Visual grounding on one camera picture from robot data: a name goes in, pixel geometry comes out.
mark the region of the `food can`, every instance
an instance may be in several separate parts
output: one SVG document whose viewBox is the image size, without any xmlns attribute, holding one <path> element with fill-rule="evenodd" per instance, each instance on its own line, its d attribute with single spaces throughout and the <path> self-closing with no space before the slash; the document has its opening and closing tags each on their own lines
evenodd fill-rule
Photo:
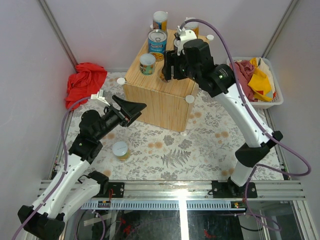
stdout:
<svg viewBox="0 0 320 240">
<path fill-rule="evenodd" d="M 125 162 L 130 157 L 130 150 L 124 141 L 116 142 L 112 147 L 112 152 L 120 162 Z"/>
<path fill-rule="evenodd" d="M 151 75 L 155 72 L 156 58 L 150 53 L 145 53 L 140 57 L 140 71 L 144 75 Z"/>
<path fill-rule="evenodd" d="M 195 17 L 187 17 L 185 20 L 190 20 L 190 19 L 196 19 Z M 199 36 L 199 23 L 196 21 L 188 22 L 184 28 L 186 30 L 192 30 L 194 31 L 196 37 Z"/>
<path fill-rule="evenodd" d="M 148 34 L 148 53 L 155 57 L 155 60 L 161 61 L 165 58 L 167 46 L 167 33 L 160 29 L 154 29 Z"/>
<path fill-rule="evenodd" d="M 179 45 L 180 45 L 180 40 L 175 38 L 173 40 L 173 50 L 178 50 Z"/>
<path fill-rule="evenodd" d="M 168 13 L 156 11 L 153 14 L 153 29 L 160 29 L 167 32 Z"/>
</svg>

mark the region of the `wooden box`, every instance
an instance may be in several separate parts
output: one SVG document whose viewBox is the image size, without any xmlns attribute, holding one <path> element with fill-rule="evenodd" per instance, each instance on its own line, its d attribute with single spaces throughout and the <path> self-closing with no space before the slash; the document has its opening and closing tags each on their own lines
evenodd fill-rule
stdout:
<svg viewBox="0 0 320 240">
<path fill-rule="evenodd" d="M 166 50 L 174 49 L 174 30 L 168 30 Z M 187 103 L 188 95 L 196 98 L 198 84 L 189 78 L 182 80 L 161 81 L 158 71 L 163 68 L 164 60 L 155 64 L 154 74 L 143 75 L 140 72 L 140 56 L 148 53 L 148 39 L 143 44 L 125 75 L 123 85 L 125 97 L 128 101 L 145 103 L 147 107 L 142 111 L 139 121 L 156 125 L 165 129 L 183 132 L 194 103 Z"/>
</svg>

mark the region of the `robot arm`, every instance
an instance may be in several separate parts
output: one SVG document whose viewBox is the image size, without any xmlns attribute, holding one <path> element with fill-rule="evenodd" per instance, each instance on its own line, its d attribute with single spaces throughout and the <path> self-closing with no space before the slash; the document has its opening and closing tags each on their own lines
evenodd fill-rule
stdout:
<svg viewBox="0 0 320 240">
<path fill-rule="evenodd" d="M 245 106 L 241 102 L 240 95 L 232 69 L 226 64 L 215 65 L 211 56 L 208 43 L 197 39 L 191 30 L 177 28 L 175 37 L 180 40 L 177 50 L 166 51 L 164 54 L 164 67 L 162 73 L 168 81 L 190 78 L 199 84 L 199 87 L 208 92 L 228 111 L 236 125 L 241 130 L 245 144 L 235 152 L 238 160 L 229 183 L 232 188 L 244 186 L 253 167 L 262 160 L 275 146 L 265 133 L 269 133 L 280 141 L 283 136 L 279 131 L 273 131 L 265 125 L 255 109 L 248 103 L 258 122 L 265 127 L 262 132 L 253 121 Z"/>
<path fill-rule="evenodd" d="M 87 200 L 94 196 L 108 197 L 109 178 L 97 171 L 89 173 L 75 191 L 70 193 L 70 190 L 102 149 L 100 140 L 117 125 L 129 127 L 147 106 L 122 100 L 115 95 L 112 99 L 120 110 L 108 104 L 103 116 L 95 110 L 83 113 L 80 133 L 69 149 L 66 170 L 61 167 L 44 193 L 31 206 L 23 205 L 18 211 L 21 223 L 32 215 L 24 226 L 27 232 L 42 240 L 56 240 L 70 216 Z"/>
</svg>

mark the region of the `patterned table cover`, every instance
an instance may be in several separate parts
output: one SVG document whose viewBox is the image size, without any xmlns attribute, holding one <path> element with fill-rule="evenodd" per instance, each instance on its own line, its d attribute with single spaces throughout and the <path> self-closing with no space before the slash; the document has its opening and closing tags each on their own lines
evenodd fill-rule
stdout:
<svg viewBox="0 0 320 240">
<path fill-rule="evenodd" d="M 109 72 L 103 89 L 107 101 L 112 95 L 125 98 L 117 79 L 124 72 Z M 78 107 L 72 116 L 66 142 L 68 149 L 79 133 L 81 115 L 90 109 L 103 114 L 94 100 Z M 259 115 L 265 121 L 262 110 Z M 112 153 L 118 141 L 128 144 L 131 156 L 119 162 Z M 226 180 L 236 165 L 235 151 L 245 142 L 228 112 L 200 90 L 184 134 L 136 121 L 129 128 L 117 126 L 101 140 L 103 148 L 85 173 L 97 170 L 111 180 Z M 273 148 L 261 163 L 279 169 Z M 258 167 L 254 180 L 283 180 L 280 173 Z"/>
</svg>

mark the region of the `white basket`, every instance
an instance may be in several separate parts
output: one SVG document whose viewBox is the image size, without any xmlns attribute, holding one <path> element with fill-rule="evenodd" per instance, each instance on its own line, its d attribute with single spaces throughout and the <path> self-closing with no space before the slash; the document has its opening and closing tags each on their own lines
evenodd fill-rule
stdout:
<svg viewBox="0 0 320 240">
<path fill-rule="evenodd" d="M 248 61 L 250 61 L 252 59 L 252 57 L 235 56 L 232 59 L 233 59 L 233 61 L 238 61 L 238 60 L 248 60 Z M 255 109 L 268 109 L 271 106 L 281 105 L 284 102 L 284 98 L 282 97 L 282 93 L 281 93 L 281 90 L 280 90 L 280 87 L 279 87 L 279 83 L 278 83 L 278 80 L 276 78 L 274 69 L 272 68 L 271 62 L 266 58 L 262 58 L 262 60 L 265 62 L 265 64 L 267 64 L 269 66 L 271 74 L 273 76 L 275 97 L 272 99 L 271 102 L 251 101 L 250 103 Z M 229 64 L 230 64 L 229 58 L 227 58 L 226 64 L 229 66 Z"/>
</svg>

